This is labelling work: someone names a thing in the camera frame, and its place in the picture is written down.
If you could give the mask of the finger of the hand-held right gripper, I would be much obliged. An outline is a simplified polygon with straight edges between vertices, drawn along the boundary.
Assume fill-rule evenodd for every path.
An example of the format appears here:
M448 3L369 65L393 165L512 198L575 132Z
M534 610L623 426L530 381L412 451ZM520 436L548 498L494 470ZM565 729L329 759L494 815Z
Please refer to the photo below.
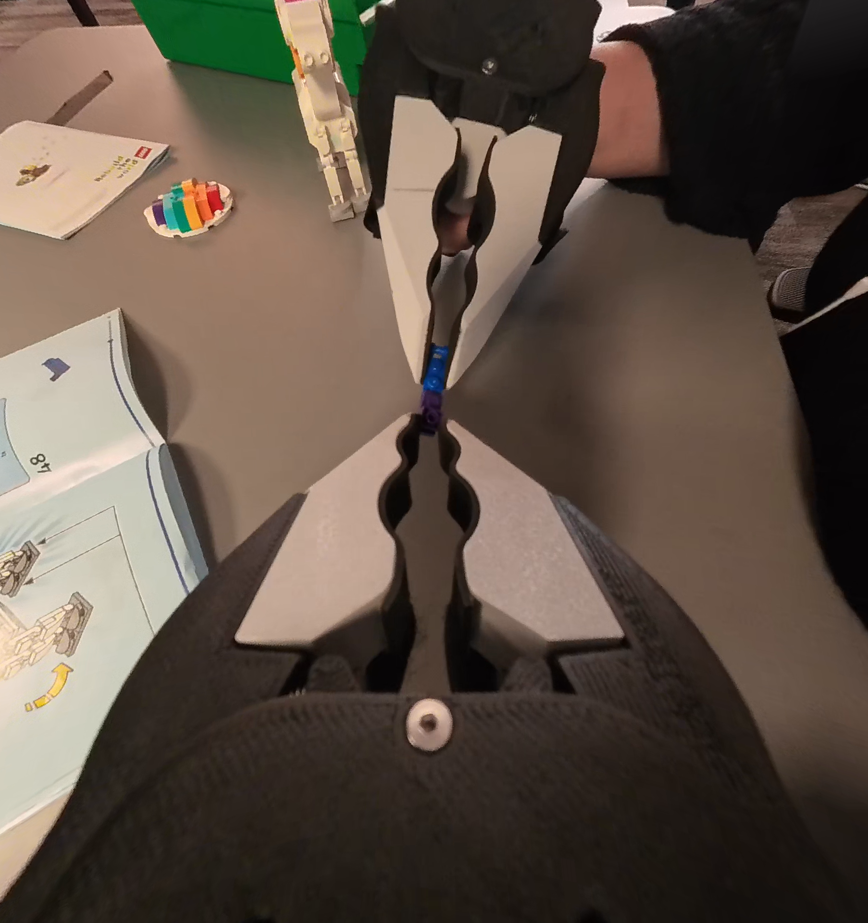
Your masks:
M430 337L430 271L440 258L437 198L459 149L456 129L431 100L395 97L379 224L397 329L417 383Z
M561 136L526 126L494 141L480 176L484 237L466 263L463 307L451 330L445 385L474 362L542 245L539 235Z

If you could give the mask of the small closed instruction booklet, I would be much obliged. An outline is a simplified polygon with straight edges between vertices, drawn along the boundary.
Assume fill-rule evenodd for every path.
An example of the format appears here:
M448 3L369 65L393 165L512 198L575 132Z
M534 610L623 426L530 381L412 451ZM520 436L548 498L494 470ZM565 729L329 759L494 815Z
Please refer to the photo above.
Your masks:
M0 225L66 240L169 153L166 143L21 121L0 133Z

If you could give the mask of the white lego unicorn figure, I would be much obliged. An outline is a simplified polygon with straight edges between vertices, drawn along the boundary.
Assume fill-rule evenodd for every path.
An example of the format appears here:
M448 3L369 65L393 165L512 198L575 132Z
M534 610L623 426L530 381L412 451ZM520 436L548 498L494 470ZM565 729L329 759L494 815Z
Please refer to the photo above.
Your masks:
M332 12L327 1L274 3L293 59L291 79L301 118L325 178L333 223L362 214L370 188L357 147L358 122L334 50Z

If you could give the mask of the rainbow lego piece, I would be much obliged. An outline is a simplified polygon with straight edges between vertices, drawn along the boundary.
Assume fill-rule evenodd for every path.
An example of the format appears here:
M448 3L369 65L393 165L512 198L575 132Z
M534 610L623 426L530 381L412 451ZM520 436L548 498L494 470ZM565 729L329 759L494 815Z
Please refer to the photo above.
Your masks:
M191 178L159 196L144 210L143 217L160 237L186 239L221 225L233 207L233 194L227 186Z

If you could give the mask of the person's shoe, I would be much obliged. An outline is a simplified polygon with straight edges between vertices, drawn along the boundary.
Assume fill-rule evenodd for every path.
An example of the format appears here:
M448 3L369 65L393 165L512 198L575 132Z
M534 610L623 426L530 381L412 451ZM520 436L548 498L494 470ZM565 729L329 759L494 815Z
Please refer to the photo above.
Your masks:
M810 268L785 269L778 273L767 290L771 316L787 325L795 325L808 317L805 307Z

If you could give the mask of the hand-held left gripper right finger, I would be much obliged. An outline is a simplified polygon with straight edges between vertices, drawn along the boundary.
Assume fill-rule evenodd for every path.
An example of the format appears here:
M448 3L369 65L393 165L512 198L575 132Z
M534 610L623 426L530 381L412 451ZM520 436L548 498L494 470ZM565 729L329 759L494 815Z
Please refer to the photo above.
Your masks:
M559 504L462 425L443 427L448 511L462 537L455 599L474 651L586 651L625 639Z

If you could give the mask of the open light blue instruction booklet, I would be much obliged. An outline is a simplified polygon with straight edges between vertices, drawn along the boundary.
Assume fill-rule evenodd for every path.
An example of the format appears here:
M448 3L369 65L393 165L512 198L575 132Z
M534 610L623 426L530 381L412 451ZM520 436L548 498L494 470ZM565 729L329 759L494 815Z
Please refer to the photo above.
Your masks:
M206 573L121 312L0 359L0 837L71 790Z

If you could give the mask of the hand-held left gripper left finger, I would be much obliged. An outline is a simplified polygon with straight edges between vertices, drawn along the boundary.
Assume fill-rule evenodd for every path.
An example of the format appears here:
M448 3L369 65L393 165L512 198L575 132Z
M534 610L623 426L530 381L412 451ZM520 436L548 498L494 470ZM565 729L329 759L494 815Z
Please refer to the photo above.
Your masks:
M237 631L250 647L407 652L415 633L405 560L381 508L404 459L403 414L305 494Z

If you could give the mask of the green plastic box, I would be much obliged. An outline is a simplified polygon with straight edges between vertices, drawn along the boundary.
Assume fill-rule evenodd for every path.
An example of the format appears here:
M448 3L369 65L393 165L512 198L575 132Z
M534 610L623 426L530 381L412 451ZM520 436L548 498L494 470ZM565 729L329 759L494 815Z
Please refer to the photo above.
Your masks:
M353 95L374 32L373 5L329 4L335 59ZM133 6L169 61L292 83L294 61L274 1L135 1Z

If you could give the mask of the person's right forearm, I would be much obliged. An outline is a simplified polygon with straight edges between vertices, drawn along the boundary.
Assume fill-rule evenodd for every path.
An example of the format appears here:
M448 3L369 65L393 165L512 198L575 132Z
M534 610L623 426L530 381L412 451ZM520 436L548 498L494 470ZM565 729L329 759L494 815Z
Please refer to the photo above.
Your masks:
M868 65L787 66L808 6L711 2L612 31L592 51L605 73L587 175L751 250L788 202L868 178Z

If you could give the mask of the person's legs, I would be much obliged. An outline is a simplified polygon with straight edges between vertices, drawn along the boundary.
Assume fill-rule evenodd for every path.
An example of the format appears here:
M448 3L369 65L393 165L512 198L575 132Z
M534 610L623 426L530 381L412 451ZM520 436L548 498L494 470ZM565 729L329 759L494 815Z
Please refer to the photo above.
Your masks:
M818 536L868 631L868 192L810 267L804 311L781 344L809 440Z

